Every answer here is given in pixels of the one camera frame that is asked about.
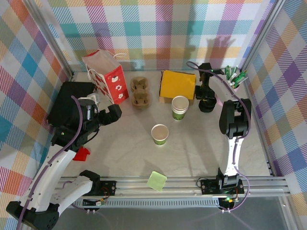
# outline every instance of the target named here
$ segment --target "yellow box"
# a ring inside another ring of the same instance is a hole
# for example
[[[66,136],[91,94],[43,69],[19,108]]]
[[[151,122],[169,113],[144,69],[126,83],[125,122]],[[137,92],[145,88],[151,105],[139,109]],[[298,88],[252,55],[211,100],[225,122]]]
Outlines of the yellow box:
[[[195,74],[165,70],[161,77],[160,97],[185,96],[189,100],[193,100],[195,83]]]

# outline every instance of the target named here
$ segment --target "pen holder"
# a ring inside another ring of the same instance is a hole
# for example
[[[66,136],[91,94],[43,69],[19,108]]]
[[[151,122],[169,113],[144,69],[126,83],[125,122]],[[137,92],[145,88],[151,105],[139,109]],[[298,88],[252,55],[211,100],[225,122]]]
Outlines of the pen holder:
[[[237,92],[237,90],[239,89],[240,85],[238,87],[236,87],[234,89],[235,92]],[[221,100],[218,98],[218,96],[215,94],[215,98],[216,98],[216,104],[217,105],[220,105],[220,106],[223,106],[223,103],[221,102]]]

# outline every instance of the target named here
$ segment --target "plaid wall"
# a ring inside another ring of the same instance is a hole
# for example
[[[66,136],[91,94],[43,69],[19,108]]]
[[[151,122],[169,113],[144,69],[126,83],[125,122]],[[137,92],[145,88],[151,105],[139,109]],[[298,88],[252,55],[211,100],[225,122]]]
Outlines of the plaid wall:
[[[0,229],[17,221],[5,208],[30,185],[51,130],[46,122],[63,81],[58,60],[20,0],[0,2]]]
[[[81,57],[98,48],[126,53],[118,58],[125,70],[238,65],[274,0],[36,2],[68,62],[85,71]]]
[[[248,68],[262,131],[307,229],[307,1],[288,0]]]

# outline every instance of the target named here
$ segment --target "paper bag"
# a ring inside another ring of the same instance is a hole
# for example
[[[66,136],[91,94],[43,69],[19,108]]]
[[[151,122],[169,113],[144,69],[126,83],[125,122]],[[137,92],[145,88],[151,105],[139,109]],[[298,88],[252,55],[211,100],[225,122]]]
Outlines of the paper bag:
[[[82,60],[97,91],[112,104],[120,104],[129,97],[123,68],[108,51],[99,49]]]

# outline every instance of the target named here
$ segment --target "paper cup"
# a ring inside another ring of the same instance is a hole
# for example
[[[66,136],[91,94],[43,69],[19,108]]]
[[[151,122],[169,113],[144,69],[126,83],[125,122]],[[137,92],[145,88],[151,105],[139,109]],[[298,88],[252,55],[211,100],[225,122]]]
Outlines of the paper cup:
[[[172,100],[173,118],[180,121],[184,118],[189,107],[189,100],[184,96],[177,96]]]
[[[152,137],[156,145],[162,146],[165,144],[169,131],[165,125],[158,124],[152,128]]]

